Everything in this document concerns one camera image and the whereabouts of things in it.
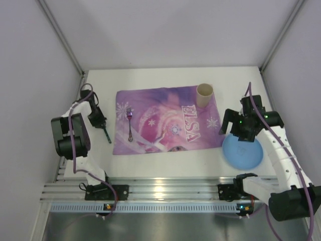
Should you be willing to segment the blue plastic plate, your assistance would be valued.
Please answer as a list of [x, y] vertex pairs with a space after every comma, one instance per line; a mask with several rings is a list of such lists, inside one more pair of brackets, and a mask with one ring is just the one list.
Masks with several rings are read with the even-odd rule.
[[239, 170], [254, 169], [263, 161], [263, 147], [257, 139], [254, 142], [244, 142], [228, 134], [223, 141], [222, 150], [225, 160]]

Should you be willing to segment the green handled spoon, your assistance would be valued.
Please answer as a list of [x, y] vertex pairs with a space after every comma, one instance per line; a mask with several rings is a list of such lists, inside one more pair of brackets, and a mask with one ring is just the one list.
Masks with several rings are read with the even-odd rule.
[[111, 138], [110, 138], [110, 136], [109, 136], [109, 134], [108, 134], [108, 131], [107, 131], [106, 127], [103, 127], [103, 130], [104, 130], [104, 133], [105, 133], [105, 135], [106, 135], [106, 138], [107, 138], [108, 142], [109, 142], [110, 144], [112, 144]]

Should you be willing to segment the iridescent rainbow fork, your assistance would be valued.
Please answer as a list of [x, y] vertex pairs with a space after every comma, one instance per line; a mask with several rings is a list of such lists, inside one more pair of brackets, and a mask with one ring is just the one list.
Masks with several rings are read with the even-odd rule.
[[127, 108], [126, 113], [127, 113], [128, 124], [129, 124], [128, 141], [132, 142], [133, 141], [132, 131], [131, 131], [132, 110], [130, 107]]

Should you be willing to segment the beige cup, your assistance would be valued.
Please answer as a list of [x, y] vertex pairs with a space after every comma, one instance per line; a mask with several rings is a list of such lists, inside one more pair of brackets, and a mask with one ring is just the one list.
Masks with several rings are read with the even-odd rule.
[[200, 108], [205, 108], [213, 95], [213, 87], [210, 84], [202, 83], [196, 89], [196, 104]]

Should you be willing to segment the purple Elsa placemat cloth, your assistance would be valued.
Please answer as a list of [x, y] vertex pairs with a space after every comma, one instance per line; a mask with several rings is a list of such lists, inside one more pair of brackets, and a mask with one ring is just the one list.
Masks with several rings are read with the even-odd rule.
[[[116, 95], [114, 155], [167, 153], [219, 148], [221, 120], [215, 100], [196, 104], [196, 86], [122, 90]], [[132, 110], [131, 131], [127, 108]]]

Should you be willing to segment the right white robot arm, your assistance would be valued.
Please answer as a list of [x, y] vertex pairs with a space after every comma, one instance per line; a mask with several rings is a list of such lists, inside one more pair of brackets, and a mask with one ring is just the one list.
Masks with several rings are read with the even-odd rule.
[[320, 207], [320, 186], [301, 169], [287, 140], [283, 120], [276, 111], [266, 111], [260, 95], [243, 97], [240, 112], [226, 109], [219, 133], [229, 135], [223, 141], [223, 155], [228, 162], [248, 162], [255, 156], [245, 144], [259, 143], [276, 173], [278, 186], [273, 186], [254, 173], [239, 174], [232, 184], [220, 184], [220, 200], [233, 201], [254, 196], [264, 202], [277, 221], [311, 217]]

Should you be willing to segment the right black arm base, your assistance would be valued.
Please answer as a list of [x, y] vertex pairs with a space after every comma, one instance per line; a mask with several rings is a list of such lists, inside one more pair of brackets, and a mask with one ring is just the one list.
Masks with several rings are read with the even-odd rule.
[[234, 200], [251, 200], [255, 198], [250, 194], [241, 193], [233, 184], [218, 184], [219, 200], [232, 202]]

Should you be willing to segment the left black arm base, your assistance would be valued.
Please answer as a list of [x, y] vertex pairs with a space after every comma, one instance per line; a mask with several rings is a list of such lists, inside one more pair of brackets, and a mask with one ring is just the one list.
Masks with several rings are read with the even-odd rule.
[[[94, 186], [80, 183], [79, 188], [85, 192], [85, 200], [87, 201], [112, 201], [115, 199], [111, 188], [102, 183]], [[128, 199], [129, 185], [112, 185], [112, 188], [116, 193], [117, 200], [125, 201]]]

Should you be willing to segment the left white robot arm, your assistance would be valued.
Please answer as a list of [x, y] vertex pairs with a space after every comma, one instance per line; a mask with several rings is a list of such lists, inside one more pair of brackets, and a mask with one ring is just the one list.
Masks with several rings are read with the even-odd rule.
[[51, 119], [51, 129], [57, 154], [72, 161], [72, 172], [83, 173], [87, 184], [97, 186], [108, 183], [106, 172], [94, 161], [89, 131], [103, 128], [106, 118], [95, 98], [81, 98], [65, 114]]

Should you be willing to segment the aluminium mounting rail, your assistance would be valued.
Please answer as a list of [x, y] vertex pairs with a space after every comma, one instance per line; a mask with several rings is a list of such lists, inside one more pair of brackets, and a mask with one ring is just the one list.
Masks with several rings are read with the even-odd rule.
[[[41, 201], [83, 201], [80, 190], [83, 179], [58, 180], [46, 183]], [[129, 186], [129, 201], [214, 201], [219, 199], [218, 185], [232, 184], [232, 177], [220, 178], [112, 178], [112, 184]]]

